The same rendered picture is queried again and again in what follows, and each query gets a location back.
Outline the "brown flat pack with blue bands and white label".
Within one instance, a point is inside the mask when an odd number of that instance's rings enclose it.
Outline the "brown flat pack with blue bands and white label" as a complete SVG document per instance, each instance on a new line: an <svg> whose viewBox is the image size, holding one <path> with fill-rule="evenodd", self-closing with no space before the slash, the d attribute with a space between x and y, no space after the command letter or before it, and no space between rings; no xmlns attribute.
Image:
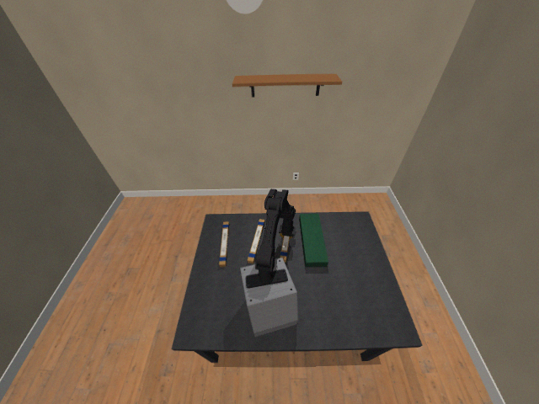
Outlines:
<svg viewBox="0 0 539 404"><path fill-rule="evenodd" d="M263 229L264 229L264 220L259 219L259 223L257 226L257 230L255 232L255 235L254 235L250 253L248 255L248 263L254 263L255 255L258 251L259 241L260 241Z"/></svg>

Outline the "low green platform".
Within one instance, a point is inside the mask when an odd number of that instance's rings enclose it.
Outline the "low green platform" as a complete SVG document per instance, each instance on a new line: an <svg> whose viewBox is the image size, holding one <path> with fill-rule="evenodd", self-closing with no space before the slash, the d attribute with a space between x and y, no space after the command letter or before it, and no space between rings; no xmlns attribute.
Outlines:
<svg viewBox="0 0 539 404"><path fill-rule="evenodd" d="M327 267L328 255L319 214L300 214L299 220L300 226L302 220L301 234L303 233L302 247L305 267Z"/></svg>

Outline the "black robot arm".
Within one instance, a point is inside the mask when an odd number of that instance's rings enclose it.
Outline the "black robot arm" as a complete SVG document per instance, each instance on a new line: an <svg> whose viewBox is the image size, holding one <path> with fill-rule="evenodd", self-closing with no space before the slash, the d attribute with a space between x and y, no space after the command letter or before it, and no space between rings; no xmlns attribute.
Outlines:
<svg viewBox="0 0 539 404"><path fill-rule="evenodd" d="M259 270L259 274L246 276L246 286L248 289L288 281L285 269L273 271L275 267L275 235L279 219L283 218L282 225L285 227L293 227L293 218L296 213L294 206L291 206L286 201L288 193L289 191L284 189L282 192L277 191L277 189L270 189L265 198L264 208L267 210L267 220L264 239L254 260L255 269Z"/></svg>

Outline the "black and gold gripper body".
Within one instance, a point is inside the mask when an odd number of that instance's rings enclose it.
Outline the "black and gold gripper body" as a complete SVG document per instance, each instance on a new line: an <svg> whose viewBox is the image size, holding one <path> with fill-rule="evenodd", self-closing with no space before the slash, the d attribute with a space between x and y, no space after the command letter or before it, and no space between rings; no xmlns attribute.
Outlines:
<svg viewBox="0 0 539 404"><path fill-rule="evenodd" d="M293 235L295 236L295 229L296 227L293 226L290 227L285 227L284 225L280 225L280 229L279 229L279 233L282 233L282 236L288 236L288 237L293 237Z"/></svg>

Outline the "brown welding electrode pack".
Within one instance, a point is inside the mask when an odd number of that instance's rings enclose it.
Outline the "brown welding electrode pack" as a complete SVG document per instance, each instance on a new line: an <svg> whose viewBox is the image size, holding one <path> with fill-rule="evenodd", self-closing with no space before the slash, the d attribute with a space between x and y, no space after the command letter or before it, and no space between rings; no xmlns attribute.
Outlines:
<svg viewBox="0 0 539 404"><path fill-rule="evenodd" d="M220 267L227 266L227 245L229 234L229 221L223 222L222 237L221 237L221 253L220 253Z"/></svg>

